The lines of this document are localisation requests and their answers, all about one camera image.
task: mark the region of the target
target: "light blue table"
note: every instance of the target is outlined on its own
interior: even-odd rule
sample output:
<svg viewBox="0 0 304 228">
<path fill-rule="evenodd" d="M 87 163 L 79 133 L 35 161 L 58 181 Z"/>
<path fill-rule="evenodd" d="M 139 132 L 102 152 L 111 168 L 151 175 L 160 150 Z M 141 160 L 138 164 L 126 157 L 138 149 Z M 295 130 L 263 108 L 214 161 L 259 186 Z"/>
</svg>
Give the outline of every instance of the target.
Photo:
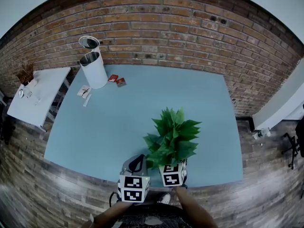
<svg viewBox="0 0 304 228">
<path fill-rule="evenodd" d="M 166 107 L 183 107 L 185 119 L 202 122 L 196 155 L 188 159 L 189 187 L 243 179 L 237 123 L 221 75 L 160 66 L 112 65 L 107 75 L 124 77 L 127 85 L 108 82 L 92 90 L 87 107 L 77 96 L 88 85 L 78 72 L 52 127 L 45 158 L 63 167 L 108 181 L 118 181 L 122 164 L 143 153 L 143 137 L 157 134 L 151 118 Z M 151 185 L 162 187 L 158 170 Z"/>
</svg>

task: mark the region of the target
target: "brick wall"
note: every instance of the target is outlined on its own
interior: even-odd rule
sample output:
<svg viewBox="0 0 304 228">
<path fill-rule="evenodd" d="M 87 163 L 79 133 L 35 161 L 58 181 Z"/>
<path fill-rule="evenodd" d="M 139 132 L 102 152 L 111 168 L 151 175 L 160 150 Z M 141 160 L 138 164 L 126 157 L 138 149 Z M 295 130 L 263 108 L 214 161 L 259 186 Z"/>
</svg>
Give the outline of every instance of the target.
<svg viewBox="0 0 304 228">
<path fill-rule="evenodd" d="M 50 0 L 0 40 L 1 90 L 14 96 L 22 62 L 75 74 L 88 52 L 82 35 L 100 39 L 105 64 L 223 74 L 241 116 L 267 103 L 304 54 L 293 33 L 248 0 Z"/>
</svg>

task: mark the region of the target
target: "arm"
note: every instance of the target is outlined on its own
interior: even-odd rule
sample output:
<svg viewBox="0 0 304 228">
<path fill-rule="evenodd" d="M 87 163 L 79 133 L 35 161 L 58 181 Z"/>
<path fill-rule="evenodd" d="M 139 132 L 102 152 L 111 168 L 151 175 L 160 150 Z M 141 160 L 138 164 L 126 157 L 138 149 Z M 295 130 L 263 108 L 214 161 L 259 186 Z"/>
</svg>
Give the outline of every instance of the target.
<svg viewBox="0 0 304 228">
<path fill-rule="evenodd" d="M 174 188 L 189 224 L 194 228 L 218 228 L 211 215 L 182 186 Z"/>
<path fill-rule="evenodd" d="M 90 220 L 82 225 L 81 228 L 109 228 L 114 225 L 117 219 L 123 215 L 133 203 L 118 202 L 105 212 L 94 218 L 94 224 Z"/>
</svg>

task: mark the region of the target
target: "dried plant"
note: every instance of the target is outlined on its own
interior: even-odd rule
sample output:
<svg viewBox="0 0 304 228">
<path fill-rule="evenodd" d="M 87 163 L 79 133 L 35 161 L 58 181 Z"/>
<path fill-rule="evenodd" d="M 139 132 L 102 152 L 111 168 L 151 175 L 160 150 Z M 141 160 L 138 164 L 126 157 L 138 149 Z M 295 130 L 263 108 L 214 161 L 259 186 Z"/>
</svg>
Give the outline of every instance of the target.
<svg viewBox="0 0 304 228">
<path fill-rule="evenodd" d="M 17 77 L 26 86 L 34 78 L 34 65 L 32 63 L 22 63 L 21 67 L 22 69 L 17 73 Z"/>
</svg>

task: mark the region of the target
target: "small red package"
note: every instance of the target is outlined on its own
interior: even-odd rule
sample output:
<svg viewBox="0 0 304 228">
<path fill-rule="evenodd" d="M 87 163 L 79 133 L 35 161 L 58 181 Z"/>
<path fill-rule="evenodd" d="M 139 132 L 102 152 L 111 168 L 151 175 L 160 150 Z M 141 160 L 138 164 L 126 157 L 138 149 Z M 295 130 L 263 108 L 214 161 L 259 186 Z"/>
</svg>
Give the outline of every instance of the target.
<svg viewBox="0 0 304 228">
<path fill-rule="evenodd" d="M 117 79 L 118 79 L 118 75 L 112 74 L 111 77 L 108 79 L 108 81 L 116 82 Z"/>
<path fill-rule="evenodd" d="M 116 80 L 117 86 L 118 87 L 122 87 L 124 85 L 126 85 L 127 83 L 125 82 L 124 78 L 120 78 Z"/>
</svg>

